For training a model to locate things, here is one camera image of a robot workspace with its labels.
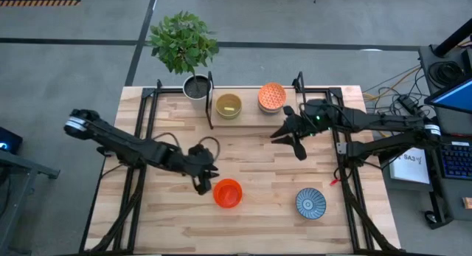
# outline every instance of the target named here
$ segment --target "stacked orange plate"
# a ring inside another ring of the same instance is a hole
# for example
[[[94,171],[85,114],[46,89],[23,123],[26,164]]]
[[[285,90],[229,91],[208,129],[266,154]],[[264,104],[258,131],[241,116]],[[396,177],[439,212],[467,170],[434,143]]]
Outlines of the stacked orange plate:
[[[285,89],[278,83],[268,83],[259,90],[259,108],[268,114],[282,109],[287,100]]]

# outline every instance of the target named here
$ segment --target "power strip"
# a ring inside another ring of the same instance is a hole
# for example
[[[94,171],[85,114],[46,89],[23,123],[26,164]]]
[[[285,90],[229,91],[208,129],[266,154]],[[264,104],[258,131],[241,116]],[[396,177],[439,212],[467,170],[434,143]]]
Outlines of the power strip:
[[[418,107],[418,105],[406,94],[402,94],[397,98],[397,100],[411,115],[426,117],[426,114],[420,109],[420,107]]]

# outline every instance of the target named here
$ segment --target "blue patterned bowl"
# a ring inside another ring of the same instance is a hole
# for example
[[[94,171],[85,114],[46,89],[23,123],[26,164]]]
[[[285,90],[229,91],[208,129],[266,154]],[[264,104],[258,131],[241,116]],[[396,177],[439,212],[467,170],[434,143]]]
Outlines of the blue patterned bowl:
[[[326,200],[318,190],[306,188],[296,195],[296,208],[303,217],[318,219],[326,211]]]

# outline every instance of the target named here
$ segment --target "yellow bowl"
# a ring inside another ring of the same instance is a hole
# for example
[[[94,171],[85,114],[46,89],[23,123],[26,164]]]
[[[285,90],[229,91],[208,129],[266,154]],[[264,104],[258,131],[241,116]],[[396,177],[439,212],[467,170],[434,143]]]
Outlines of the yellow bowl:
[[[227,120],[236,118],[242,107],[241,99],[235,94],[224,94],[216,100],[216,111]]]

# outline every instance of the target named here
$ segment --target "bowl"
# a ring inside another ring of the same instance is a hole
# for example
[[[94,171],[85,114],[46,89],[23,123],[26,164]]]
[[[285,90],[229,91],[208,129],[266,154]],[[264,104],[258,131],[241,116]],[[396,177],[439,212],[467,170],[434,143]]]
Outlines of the bowl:
[[[213,198],[220,207],[233,208],[241,202],[243,189],[234,179],[224,179],[216,184]]]
[[[224,94],[216,100],[216,111],[227,120],[236,118],[242,108],[241,99],[236,94]]]
[[[277,113],[285,104],[287,93],[280,84],[268,83],[259,90],[257,99],[264,112]]]
[[[306,188],[296,195],[296,209],[307,219],[318,219],[326,211],[326,199],[318,190]]]

